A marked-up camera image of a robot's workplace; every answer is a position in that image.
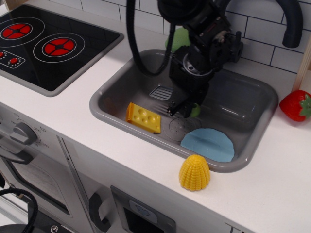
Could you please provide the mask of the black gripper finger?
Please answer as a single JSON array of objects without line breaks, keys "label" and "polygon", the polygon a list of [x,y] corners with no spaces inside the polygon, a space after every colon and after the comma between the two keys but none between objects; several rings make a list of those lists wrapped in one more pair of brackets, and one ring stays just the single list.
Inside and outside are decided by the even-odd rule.
[{"label": "black gripper finger", "polygon": [[166,110],[167,115],[173,116],[179,112],[183,117],[190,116],[189,96],[178,97],[173,99]]},{"label": "black gripper finger", "polygon": [[183,118],[198,117],[200,115],[200,105],[193,102],[186,102],[182,107]]}]

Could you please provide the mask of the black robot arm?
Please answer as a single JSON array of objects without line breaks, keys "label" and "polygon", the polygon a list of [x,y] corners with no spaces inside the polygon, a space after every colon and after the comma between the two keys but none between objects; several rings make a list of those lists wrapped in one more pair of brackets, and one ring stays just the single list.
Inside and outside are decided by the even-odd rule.
[{"label": "black robot arm", "polygon": [[229,21],[211,0],[160,0],[158,8],[165,20],[189,33],[190,45],[178,48],[171,58],[174,92],[167,109],[170,116],[180,112],[188,118],[204,101],[215,73],[239,60],[241,32],[231,35]]}]

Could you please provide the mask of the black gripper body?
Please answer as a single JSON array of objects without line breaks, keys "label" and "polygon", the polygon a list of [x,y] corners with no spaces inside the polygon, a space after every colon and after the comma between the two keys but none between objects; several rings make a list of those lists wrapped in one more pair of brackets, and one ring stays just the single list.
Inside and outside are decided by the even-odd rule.
[{"label": "black gripper body", "polygon": [[214,70],[208,66],[206,58],[191,46],[181,46],[172,55],[169,77],[174,91],[171,107],[201,104],[207,94],[208,82]]}]

